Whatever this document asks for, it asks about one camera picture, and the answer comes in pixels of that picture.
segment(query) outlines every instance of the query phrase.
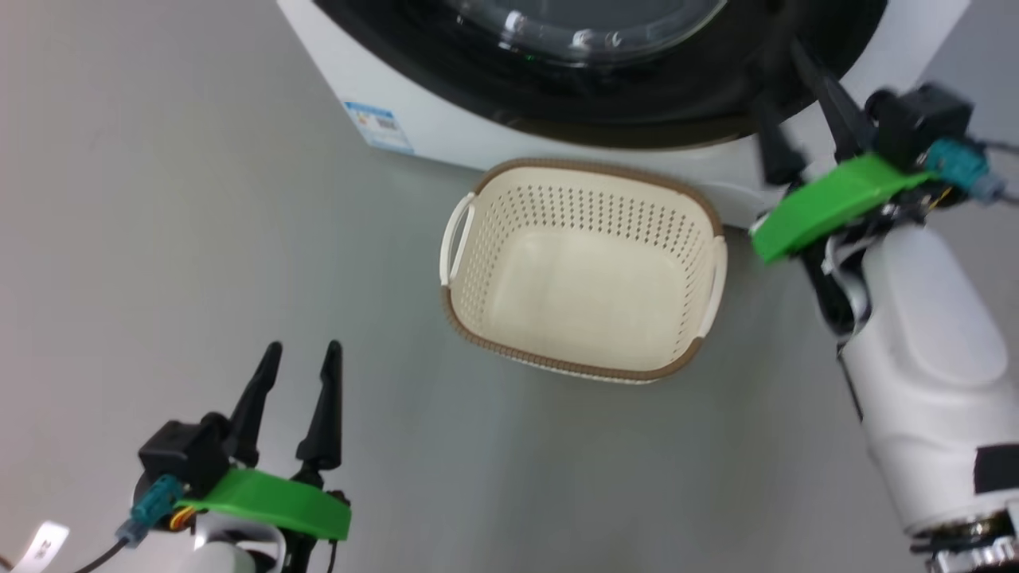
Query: white sticker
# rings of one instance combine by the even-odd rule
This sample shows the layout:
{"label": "white sticker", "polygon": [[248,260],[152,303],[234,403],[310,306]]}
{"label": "white sticker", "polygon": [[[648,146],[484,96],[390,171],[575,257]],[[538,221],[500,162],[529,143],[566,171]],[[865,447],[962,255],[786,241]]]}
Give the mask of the white sticker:
{"label": "white sticker", "polygon": [[368,145],[414,155],[411,142],[391,111],[355,102],[343,102],[343,107]]}
{"label": "white sticker", "polygon": [[47,521],[36,531],[36,538],[29,545],[21,561],[10,570],[10,573],[41,573],[50,566],[57,556],[60,546],[67,540],[70,529],[59,523]]}

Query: white basket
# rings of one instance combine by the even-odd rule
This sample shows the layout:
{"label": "white basket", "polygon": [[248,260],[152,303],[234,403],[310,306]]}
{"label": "white basket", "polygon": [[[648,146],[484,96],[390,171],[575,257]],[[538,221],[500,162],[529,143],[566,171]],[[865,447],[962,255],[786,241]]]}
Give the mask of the white basket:
{"label": "white basket", "polygon": [[446,314],[468,341],[625,383],[693,358],[728,259],[717,215],[689,186],[556,160],[489,171],[453,210],[439,258]]}

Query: door glass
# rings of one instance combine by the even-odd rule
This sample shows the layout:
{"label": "door glass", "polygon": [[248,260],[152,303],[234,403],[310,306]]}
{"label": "door glass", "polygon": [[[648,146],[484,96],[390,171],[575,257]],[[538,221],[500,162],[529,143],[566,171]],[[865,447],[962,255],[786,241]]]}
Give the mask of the door glass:
{"label": "door glass", "polygon": [[444,0],[506,49],[578,64],[619,62],[671,48],[728,0]]}

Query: floor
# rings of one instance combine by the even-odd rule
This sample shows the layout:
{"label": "floor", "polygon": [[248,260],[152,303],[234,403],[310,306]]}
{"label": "floor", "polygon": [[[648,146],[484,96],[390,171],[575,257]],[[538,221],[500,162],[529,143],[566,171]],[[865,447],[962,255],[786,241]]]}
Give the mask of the floor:
{"label": "floor", "polygon": [[[930,71],[980,95],[988,137],[1019,139],[1016,74],[994,92],[981,75],[1015,69],[1016,10],[983,0]],[[274,340],[260,467],[293,472],[338,338],[327,481],[354,522],[337,571],[920,570],[799,269],[763,267],[734,231],[721,313],[680,375],[536,371],[440,311],[440,233],[479,174],[363,145],[269,0],[0,14],[0,554],[45,519],[72,529],[53,570],[103,552],[137,449],[167,419],[228,412]],[[1013,351],[1015,222],[936,221]],[[169,573],[189,542],[153,536],[102,571]]]}

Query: cable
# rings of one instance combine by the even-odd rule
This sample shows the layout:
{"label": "cable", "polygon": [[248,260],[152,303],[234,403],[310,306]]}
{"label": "cable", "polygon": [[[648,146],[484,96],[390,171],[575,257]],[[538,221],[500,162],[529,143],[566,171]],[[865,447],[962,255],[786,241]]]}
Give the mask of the cable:
{"label": "cable", "polygon": [[187,527],[187,522],[195,517],[195,508],[187,506],[182,508],[170,518],[170,531],[182,531]]}
{"label": "cable", "polygon": [[110,548],[110,551],[104,553],[99,557],[99,559],[78,569],[74,573],[92,573],[96,569],[99,569],[100,567],[105,565],[107,561],[112,559],[113,556],[120,553],[120,550],[124,549],[125,546],[127,546],[127,539],[120,539],[119,541],[117,541],[117,544]]}
{"label": "cable", "polygon": [[942,203],[942,201],[945,201],[945,198],[948,197],[949,194],[952,193],[953,191],[955,191],[954,187],[950,187],[950,188],[946,189],[945,193],[943,193],[941,197],[938,197],[937,199],[935,199],[934,202],[931,203],[929,207],[927,207],[927,212],[930,213],[931,211],[933,211],[934,209],[936,209],[937,206]]}
{"label": "cable", "polygon": [[332,550],[329,552],[329,568],[325,573],[332,573],[332,568],[336,565],[336,539],[329,541],[329,544],[332,545]]}
{"label": "cable", "polygon": [[1005,153],[1011,153],[1012,155],[1019,155],[1019,145],[1013,143],[983,140],[980,142],[980,145],[986,147],[987,149],[1003,151]]}
{"label": "cable", "polygon": [[117,528],[116,537],[127,539],[135,549],[163,518],[174,514],[177,502],[184,497],[184,486],[170,474],[161,476],[130,509],[130,517]]}

